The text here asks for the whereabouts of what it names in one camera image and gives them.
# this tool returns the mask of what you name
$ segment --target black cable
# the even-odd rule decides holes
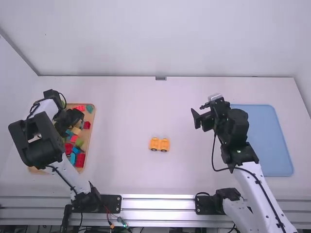
[[[81,225],[82,225],[82,221],[83,221],[83,214],[82,214],[82,212],[81,212],[81,220],[80,220],[79,228],[80,228]]]
[[[60,174],[60,172],[57,170],[58,168],[57,167],[53,167],[51,165],[47,165],[46,167],[50,167],[52,168],[52,171],[56,171],[56,173],[60,176],[60,178],[62,178],[62,180],[70,187],[71,190],[74,191],[74,193],[76,195],[78,195],[77,191],[74,189],[74,187],[72,187],[72,185],[63,177],[62,174]]]
[[[233,230],[235,230],[235,224],[233,224],[233,227],[227,233],[231,233]]]
[[[57,167],[54,167],[54,166],[51,166],[51,165],[47,165],[46,167],[52,168],[52,171],[55,171],[59,175],[59,177],[62,178],[62,180],[70,187],[70,189],[74,191],[75,195],[78,195],[78,193],[74,189],[74,187],[63,177],[62,174],[60,174],[60,172],[57,170]],[[81,220],[80,220],[79,228],[82,226],[82,221],[83,221],[83,214],[81,212]]]
[[[213,148],[212,148],[212,167],[213,167],[213,170],[216,171],[216,172],[224,171],[224,170],[229,170],[228,167],[225,167],[225,168],[222,168],[222,169],[215,169],[215,167],[214,167],[214,149],[215,149],[215,141],[216,141],[216,133],[214,134],[214,141],[213,141]],[[269,205],[270,205],[270,207],[271,207],[273,213],[275,214],[276,219],[277,219],[277,221],[278,221],[278,224],[279,224],[280,228],[282,229],[282,231],[283,231],[284,233],[286,233],[286,231],[285,231],[285,229],[284,229],[284,226],[283,226],[283,223],[281,222],[281,219],[280,219],[279,216],[277,215],[277,212],[276,212],[274,206],[272,205],[271,200],[269,199],[268,194],[266,193],[266,190],[264,190],[264,188],[263,188],[263,186],[262,186],[260,180],[257,178],[257,176],[256,176],[254,173],[250,172],[249,170],[246,170],[246,169],[241,168],[241,167],[234,167],[233,169],[238,169],[238,170],[245,171],[245,172],[249,173],[252,177],[254,177],[254,179],[256,180],[256,184],[258,184],[258,185],[260,186],[260,188],[261,188],[263,194],[265,195],[265,197],[266,197],[266,199],[267,199],[267,201],[268,201],[268,203],[269,203]]]

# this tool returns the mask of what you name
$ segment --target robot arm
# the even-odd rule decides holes
[[[57,173],[71,189],[72,205],[81,212],[96,212],[101,196],[92,184],[82,179],[65,155],[62,136],[69,126],[83,120],[77,109],[65,110],[59,93],[48,90],[44,99],[34,103],[25,120],[9,125],[9,131],[19,155],[27,166],[35,166],[45,172]]]
[[[199,115],[191,109],[195,128],[214,130],[221,143],[221,157],[242,187],[251,211],[239,192],[233,189],[217,190],[213,196],[219,209],[230,216],[242,233],[296,233],[296,228],[286,218],[272,194],[261,170],[259,159],[247,140],[248,114],[241,109],[231,109],[220,94],[208,98],[200,109],[210,111]]]

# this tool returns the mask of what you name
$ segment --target wooden tray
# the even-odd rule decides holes
[[[85,109],[85,111],[83,111],[83,113],[84,113],[84,122],[85,121],[89,121],[91,123],[90,129],[89,130],[82,130],[80,132],[80,134],[79,134],[79,138],[84,140],[84,144],[82,145],[81,149],[86,154],[86,159],[87,159],[88,145],[89,145],[89,142],[90,142],[92,128],[93,128],[93,122],[94,122],[94,117],[95,117],[95,106],[93,104],[90,104],[90,103],[68,103],[66,109],[74,108],[74,107],[77,107],[77,106],[80,106],[80,105],[84,105],[85,108],[86,108],[87,105],[92,105],[92,107],[93,107],[93,112],[92,113],[89,113],[86,109]],[[84,170],[84,167],[86,165],[86,159],[84,161],[84,166],[83,167],[75,167],[76,170],[79,173],[81,173]],[[46,174],[43,170],[38,170],[34,166],[29,167],[28,169],[33,174]]]

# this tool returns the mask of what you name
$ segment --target blue mat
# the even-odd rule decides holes
[[[271,105],[231,104],[248,113],[248,139],[259,158],[264,176],[291,176],[293,164],[276,111]]]

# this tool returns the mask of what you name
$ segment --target green block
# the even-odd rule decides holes
[[[83,143],[84,143],[84,141],[82,139],[77,138],[77,140],[76,140],[76,146],[77,147],[81,147],[83,145]]]

